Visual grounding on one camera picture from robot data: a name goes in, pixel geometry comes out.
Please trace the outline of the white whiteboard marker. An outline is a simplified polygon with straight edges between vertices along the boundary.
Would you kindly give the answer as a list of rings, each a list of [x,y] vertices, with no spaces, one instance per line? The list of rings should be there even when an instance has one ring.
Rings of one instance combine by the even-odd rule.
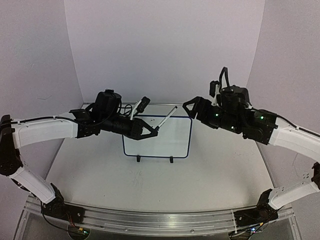
[[[178,109],[177,106],[173,107],[172,110],[165,116],[165,118],[157,125],[156,130],[158,131],[166,121],[173,115],[173,113]]]

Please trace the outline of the blue framed whiteboard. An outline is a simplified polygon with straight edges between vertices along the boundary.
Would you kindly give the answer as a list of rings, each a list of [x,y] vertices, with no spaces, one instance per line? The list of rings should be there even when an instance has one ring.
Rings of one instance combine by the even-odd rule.
[[[187,116],[171,116],[156,137],[133,140],[123,136],[123,152],[128,157],[185,159],[189,156],[192,125]]]

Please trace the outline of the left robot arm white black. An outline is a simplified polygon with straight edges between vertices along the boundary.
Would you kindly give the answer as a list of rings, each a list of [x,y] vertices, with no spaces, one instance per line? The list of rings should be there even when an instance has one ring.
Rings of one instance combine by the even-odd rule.
[[[106,89],[86,108],[62,115],[17,120],[4,115],[0,120],[0,174],[34,194],[55,217],[62,218],[68,210],[59,190],[28,168],[21,160],[20,148],[51,140],[97,136],[102,131],[137,141],[154,138],[159,128],[136,117],[149,103],[150,99],[143,97],[129,113],[121,113],[121,95]]]

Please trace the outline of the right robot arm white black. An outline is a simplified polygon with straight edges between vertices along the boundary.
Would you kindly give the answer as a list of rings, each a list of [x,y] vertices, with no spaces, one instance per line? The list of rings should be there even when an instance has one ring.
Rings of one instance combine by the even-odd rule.
[[[197,96],[182,107],[192,119],[212,129],[224,129],[242,134],[244,139],[264,145],[292,150],[315,161],[313,176],[304,175],[301,181],[265,191],[257,209],[279,210],[281,207],[320,191],[320,135],[297,126],[284,117],[252,107],[249,92],[244,87],[218,88],[215,82],[209,94],[210,101]]]

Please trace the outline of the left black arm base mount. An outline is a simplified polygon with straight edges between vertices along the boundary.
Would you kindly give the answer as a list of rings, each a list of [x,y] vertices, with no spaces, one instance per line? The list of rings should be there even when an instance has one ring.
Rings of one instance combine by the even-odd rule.
[[[66,204],[61,198],[56,197],[48,204],[42,204],[41,213],[55,219],[80,224],[84,220],[85,209],[83,207]]]

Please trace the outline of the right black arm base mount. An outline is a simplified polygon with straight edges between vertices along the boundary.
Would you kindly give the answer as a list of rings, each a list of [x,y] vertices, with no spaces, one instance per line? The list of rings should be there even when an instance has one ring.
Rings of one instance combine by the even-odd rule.
[[[276,220],[278,211],[264,203],[254,208],[238,210],[234,212],[234,218],[238,227],[246,227]]]

